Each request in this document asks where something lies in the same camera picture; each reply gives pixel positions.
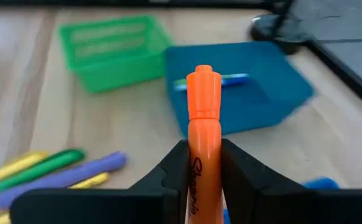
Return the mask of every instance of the blue tray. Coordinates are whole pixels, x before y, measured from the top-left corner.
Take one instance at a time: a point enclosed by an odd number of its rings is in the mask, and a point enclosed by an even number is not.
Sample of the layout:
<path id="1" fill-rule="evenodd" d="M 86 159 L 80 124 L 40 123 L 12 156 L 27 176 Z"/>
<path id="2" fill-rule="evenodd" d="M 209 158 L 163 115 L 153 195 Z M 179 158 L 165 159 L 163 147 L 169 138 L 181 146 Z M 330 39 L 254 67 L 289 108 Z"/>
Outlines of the blue tray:
<path id="1" fill-rule="evenodd" d="M 243 85 L 222 89 L 223 134 L 278 124 L 313 95 L 312 87 L 270 42 L 171 47 L 166 51 L 167 91 L 184 135 L 188 134 L 186 91 L 173 82 L 186 78 L 197 65 L 211 65 L 224 75 L 248 73 Z"/>

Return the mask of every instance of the yellow highlighter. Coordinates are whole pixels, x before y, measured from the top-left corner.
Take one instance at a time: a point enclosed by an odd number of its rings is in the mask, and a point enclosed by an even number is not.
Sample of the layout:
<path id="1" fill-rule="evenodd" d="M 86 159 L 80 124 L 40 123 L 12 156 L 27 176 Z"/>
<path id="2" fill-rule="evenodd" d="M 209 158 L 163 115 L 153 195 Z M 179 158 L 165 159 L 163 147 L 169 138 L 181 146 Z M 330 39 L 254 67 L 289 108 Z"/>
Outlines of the yellow highlighter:
<path id="1" fill-rule="evenodd" d="M 47 152 L 31 152 L 0 168 L 0 180 L 35 165 L 47 158 Z"/>
<path id="2" fill-rule="evenodd" d="M 109 173 L 104 172 L 104 173 L 98 174 L 90 179 L 86 179 L 78 184 L 72 185 L 69 188 L 70 189 L 89 189 L 89 188 L 98 186 L 98 185 L 106 182 L 107 180 L 109 180 Z M 11 223 L 11 221 L 10 221 L 8 213 L 0 215 L 0 224 L 10 224 L 10 223 Z"/>

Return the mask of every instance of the blue pen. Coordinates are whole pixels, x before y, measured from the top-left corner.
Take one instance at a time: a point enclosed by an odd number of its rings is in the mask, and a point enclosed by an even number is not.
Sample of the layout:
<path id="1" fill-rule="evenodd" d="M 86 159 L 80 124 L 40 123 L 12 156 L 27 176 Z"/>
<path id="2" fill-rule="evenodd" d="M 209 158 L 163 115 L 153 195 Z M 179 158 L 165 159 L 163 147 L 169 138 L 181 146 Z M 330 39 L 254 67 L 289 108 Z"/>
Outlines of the blue pen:
<path id="1" fill-rule="evenodd" d="M 247 73 L 237 73 L 221 76 L 221 86 L 229 85 L 240 85 L 246 83 L 250 79 L 249 74 Z M 174 81 L 174 89 L 176 91 L 186 91 L 187 90 L 187 80 L 181 79 Z"/>

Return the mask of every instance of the marker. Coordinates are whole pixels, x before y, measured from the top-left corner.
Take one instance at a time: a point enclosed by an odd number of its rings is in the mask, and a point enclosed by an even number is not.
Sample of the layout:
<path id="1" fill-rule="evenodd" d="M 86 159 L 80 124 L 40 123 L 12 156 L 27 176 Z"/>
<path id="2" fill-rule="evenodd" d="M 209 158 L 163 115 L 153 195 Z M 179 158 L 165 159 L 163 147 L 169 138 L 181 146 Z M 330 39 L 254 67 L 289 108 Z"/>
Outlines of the marker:
<path id="1" fill-rule="evenodd" d="M 223 224 L 221 189 L 221 75 L 199 65 L 187 76 L 191 153 L 188 224 Z"/>
<path id="2" fill-rule="evenodd" d="M 0 180 L 3 180 L 19 171 L 35 165 L 36 163 L 45 159 L 49 154 L 47 152 L 31 152 L 28 153 L 8 165 L 0 168 Z"/>
<path id="3" fill-rule="evenodd" d="M 123 168 L 126 164 L 126 155 L 114 152 L 102 159 L 87 162 L 81 166 L 64 170 L 35 181 L 5 190 L 0 193 L 0 208 L 8 209 L 11 203 L 21 194 L 33 189 L 64 188 L 89 179 L 102 172 Z"/>
<path id="4" fill-rule="evenodd" d="M 249 74 L 247 73 L 237 73 L 221 76 L 221 85 L 230 86 L 230 85 L 240 85 L 246 83 L 250 79 Z M 174 89 L 176 91 L 185 91 L 187 90 L 187 80 L 181 79 L 174 81 Z"/>
<path id="5" fill-rule="evenodd" d="M 84 180 L 78 184 L 75 184 L 70 189 L 89 189 L 95 186 L 98 186 L 109 180 L 110 174 L 108 172 L 104 172 L 102 174 L 98 174 L 88 180 Z M 4 213 L 0 215 L 0 224 L 10 224 L 10 218 L 8 213 Z"/>
<path id="6" fill-rule="evenodd" d="M 0 192 L 44 176 L 57 169 L 63 168 L 74 162 L 84 159 L 85 154 L 79 149 L 67 149 L 53 154 L 36 165 L 18 172 L 8 179 L 0 181 Z"/>

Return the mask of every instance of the green plastic basket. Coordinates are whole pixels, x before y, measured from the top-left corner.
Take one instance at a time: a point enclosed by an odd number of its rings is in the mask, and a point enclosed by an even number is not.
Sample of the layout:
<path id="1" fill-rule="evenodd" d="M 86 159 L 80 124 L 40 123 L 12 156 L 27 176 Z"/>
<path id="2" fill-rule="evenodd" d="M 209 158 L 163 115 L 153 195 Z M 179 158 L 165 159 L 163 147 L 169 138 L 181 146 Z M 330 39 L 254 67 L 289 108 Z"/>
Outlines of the green plastic basket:
<path id="1" fill-rule="evenodd" d="M 154 17 L 69 24 L 60 35 L 68 68 L 91 93 L 165 75 L 172 41 Z"/>

